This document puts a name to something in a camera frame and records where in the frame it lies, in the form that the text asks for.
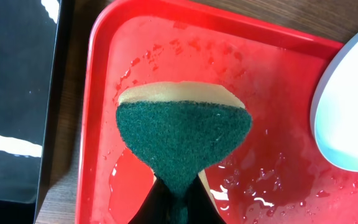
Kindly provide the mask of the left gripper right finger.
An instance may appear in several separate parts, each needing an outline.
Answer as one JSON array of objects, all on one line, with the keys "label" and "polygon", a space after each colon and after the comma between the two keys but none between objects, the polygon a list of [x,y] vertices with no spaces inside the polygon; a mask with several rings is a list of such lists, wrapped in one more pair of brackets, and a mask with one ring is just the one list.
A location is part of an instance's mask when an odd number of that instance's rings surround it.
[{"label": "left gripper right finger", "polygon": [[186,192],[188,224],[226,224],[215,209],[199,177],[196,177]]}]

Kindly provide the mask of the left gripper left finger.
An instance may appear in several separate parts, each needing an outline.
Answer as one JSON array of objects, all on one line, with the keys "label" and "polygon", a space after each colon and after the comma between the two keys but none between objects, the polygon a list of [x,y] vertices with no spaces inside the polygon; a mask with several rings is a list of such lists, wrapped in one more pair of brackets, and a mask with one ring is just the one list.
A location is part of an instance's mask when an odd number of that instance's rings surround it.
[{"label": "left gripper left finger", "polygon": [[129,224],[169,224],[173,196],[157,177],[141,207]]}]

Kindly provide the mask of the green and yellow sponge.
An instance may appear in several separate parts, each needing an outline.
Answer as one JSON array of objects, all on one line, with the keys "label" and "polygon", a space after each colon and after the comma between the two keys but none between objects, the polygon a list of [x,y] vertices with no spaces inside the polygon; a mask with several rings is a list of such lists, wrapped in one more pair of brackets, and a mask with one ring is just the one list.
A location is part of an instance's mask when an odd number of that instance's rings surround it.
[{"label": "green and yellow sponge", "polygon": [[209,196],[202,172],[244,142],[252,118],[221,85],[159,82],[123,91],[116,124],[126,146],[170,190],[169,223],[188,224],[188,187],[199,177]]}]

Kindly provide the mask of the light blue plate top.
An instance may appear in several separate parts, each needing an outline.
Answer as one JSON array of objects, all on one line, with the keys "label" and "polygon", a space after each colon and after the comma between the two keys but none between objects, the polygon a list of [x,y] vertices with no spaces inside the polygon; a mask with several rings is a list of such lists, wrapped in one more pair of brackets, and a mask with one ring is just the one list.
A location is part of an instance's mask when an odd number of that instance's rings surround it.
[{"label": "light blue plate top", "polygon": [[328,162],[358,172],[358,33],[320,78],[311,103],[310,126]]}]

